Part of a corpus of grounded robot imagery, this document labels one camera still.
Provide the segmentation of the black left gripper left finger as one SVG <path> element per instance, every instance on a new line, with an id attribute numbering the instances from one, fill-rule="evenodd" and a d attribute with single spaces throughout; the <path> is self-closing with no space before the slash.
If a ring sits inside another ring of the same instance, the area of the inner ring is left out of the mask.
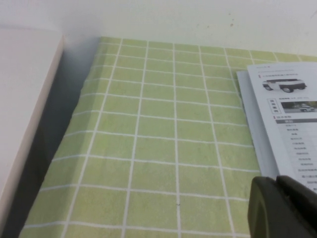
<path id="1" fill-rule="evenodd" d="M 248 205 L 248 225 L 253 238 L 315 238 L 310 225 L 276 183 L 269 177 L 252 179 Z"/>

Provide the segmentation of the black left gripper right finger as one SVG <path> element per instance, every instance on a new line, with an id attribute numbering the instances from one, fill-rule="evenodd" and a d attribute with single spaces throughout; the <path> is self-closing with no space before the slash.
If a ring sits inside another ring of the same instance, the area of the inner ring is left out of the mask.
<path id="1" fill-rule="evenodd" d="M 277 176 L 276 183 L 304 221 L 316 228 L 317 194 L 289 176 Z"/>

